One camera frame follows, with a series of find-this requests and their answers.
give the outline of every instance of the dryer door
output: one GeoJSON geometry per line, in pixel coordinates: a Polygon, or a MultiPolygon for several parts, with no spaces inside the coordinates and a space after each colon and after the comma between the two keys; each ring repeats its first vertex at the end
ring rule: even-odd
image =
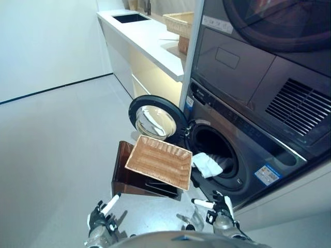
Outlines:
{"type": "Polygon", "coordinates": [[[330,0],[223,0],[236,31],[254,46],[279,52],[330,49],[330,0]]]}

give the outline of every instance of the faucet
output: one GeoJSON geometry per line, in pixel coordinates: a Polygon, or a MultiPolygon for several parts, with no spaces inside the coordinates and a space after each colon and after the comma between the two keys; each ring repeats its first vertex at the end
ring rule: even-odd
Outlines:
{"type": "Polygon", "coordinates": [[[145,0],[145,13],[147,13],[148,16],[151,15],[151,0],[145,0]]]}

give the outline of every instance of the wicker tray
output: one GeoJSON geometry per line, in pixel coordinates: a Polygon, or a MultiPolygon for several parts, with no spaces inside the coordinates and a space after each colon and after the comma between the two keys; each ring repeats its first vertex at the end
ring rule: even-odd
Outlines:
{"type": "Polygon", "coordinates": [[[141,135],[126,162],[125,168],[188,190],[192,152],[141,135]]]}
{"type": "Polygon", "coordinates": [[[193,23],[193,12],[183,12],[176,14],[164,14],[163,19],[167,26],[167,30],[183,36],[185,38],[190,38],[192,23],[193,23]]]}

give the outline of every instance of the white cabinet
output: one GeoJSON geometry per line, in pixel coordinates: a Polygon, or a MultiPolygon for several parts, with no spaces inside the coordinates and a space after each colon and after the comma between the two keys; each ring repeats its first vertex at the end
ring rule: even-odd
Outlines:
{"type": "Polygon", "coordinates": [[[115,29],[102,21],[100,24],[114,74],[130,96],[157,95],[179,106],[182,83],[173,80],[115,29]]]}

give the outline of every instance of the door glass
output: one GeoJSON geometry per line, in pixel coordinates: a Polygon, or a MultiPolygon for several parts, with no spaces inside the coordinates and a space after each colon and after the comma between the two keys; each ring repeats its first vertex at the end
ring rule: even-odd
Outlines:
{"type": "Polygon", "coordinates": [[[144,135],[164,141],[176,132],[174,119],[159,107],[142,106],[136,117],[136,129],[144,135]]]}

